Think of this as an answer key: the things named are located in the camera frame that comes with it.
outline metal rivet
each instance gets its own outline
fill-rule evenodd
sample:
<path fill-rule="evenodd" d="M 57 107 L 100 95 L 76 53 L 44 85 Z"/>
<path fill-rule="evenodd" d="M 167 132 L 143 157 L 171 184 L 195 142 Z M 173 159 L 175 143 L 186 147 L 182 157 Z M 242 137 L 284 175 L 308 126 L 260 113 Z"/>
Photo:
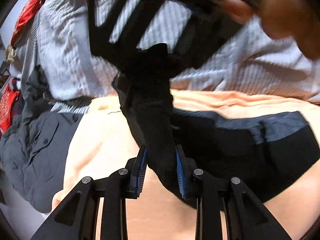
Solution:
<path fill-rule="evenodd" d="M 128 173 L 128 170 L 127 170 L 127 169 L 125 169 L 125 168 L 119 169 L 119 174 L 120 174 L 120 175 L 125 175 L 125 174 L 127 174 L 127 173 Z"/>
<path fill-rule="evenodd" d="M 84 178 L 81 179 L 81 181 L 82 181 L 82 183 L 87 184 L 87 183 L 89 183 L 91 181 L 91 178 L 90 177 L 84 177 Z"/>
<path fill-rule="evenodd" d="M 233 183 L 233 184 L 240 184 L 240 182 L 241 182 L 241 180 L 239 179 L 239 178 L 237 178 L 237 177 L 233 177 L 232 179 L 231 179 L 231 182 Z"/>
<path fill-rule="evenodd" d="M 196 175 L 202 175 L 202 174 L 203 174 L 203 170 L 201 170 L 201 169 L 195 169 L 195 170 L 193 171 L 193 173 L 196 174 Z"/>

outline red bag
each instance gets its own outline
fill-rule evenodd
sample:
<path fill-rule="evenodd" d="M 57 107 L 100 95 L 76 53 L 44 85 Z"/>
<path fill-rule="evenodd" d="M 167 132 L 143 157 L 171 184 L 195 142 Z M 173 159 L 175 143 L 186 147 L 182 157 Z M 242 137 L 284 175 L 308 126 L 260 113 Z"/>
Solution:
<path fill-rule="evenodd" d="M 11 126 L 11 109 L 19 96 L 19 91 L 14 92 L 7 84 L 0 101 L 0 129 L 4 133 Z"/>
<path fill-rule="evenodd" d="M 41 7 L 41 0 L 28 0 L 19 15 L 19 18 L 14 27 L 14 31 L 11 38 L 11 45 L 14 46 L 17 41 L 23 27 L 27 24 L 33 16 L 39 11 Z"/>

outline jacket button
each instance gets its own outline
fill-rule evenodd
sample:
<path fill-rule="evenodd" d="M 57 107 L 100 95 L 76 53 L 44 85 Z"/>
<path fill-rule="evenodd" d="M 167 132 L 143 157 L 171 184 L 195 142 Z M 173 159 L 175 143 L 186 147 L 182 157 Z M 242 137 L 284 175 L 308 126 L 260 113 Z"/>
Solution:
<path fill-rule="evenodd" d="M 76 114 L 74 114 L 74 115 L 72 116 L 72 120 L 75 121 L 75 122 L 78 121 L 78 116 L 77 116 Z"/>

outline peach blanket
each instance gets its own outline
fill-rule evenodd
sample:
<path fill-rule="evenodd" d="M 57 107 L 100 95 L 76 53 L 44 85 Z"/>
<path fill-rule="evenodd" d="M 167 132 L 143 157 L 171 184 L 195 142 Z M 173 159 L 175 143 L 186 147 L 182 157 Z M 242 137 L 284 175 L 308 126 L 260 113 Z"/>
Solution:
<path fill-rule="evenodd" d="M 226 118 L 250 118 L 300 111 L 310 123 L 319 143 L 320 107 L 308 102 L 268 95 L 248 96 L 232 91 L 172 90 L 172 95 L 176 108 L 216 111 Z M 61 202 L 82 177 L 107 177 L 123 168 L 127 160 L 135 157 L 137 152 L 138 146 L 119 109 L 118 97 L 108 96 L 93 100 L 90 112 L 82 118 L 71 141 L 64 187 L 54 196 L 52 208 Z M 300 239 L 320 215 L 319 178 L 320 161 L 293 185 L 265 203 L 293 240 Z M 196 211 L 168 192 L 149 168 L 140 198 L 127 200 L 130 240 L 191 240 L 195 235 L 195 219 Z"/>

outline hand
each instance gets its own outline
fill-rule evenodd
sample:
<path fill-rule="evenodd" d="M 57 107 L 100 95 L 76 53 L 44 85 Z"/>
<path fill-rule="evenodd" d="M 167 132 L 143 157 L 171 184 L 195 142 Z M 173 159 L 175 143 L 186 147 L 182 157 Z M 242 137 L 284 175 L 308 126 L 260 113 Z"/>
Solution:
<path fill-rule="evenodd" d="M 241 0 L 223 0 L 219 4 L 241 24 L 257 14 L 270 38 L 293 37 L 307 58 L 320 59 L 320 21 L 305 0 L 262 0 L 255 12 Z"/>

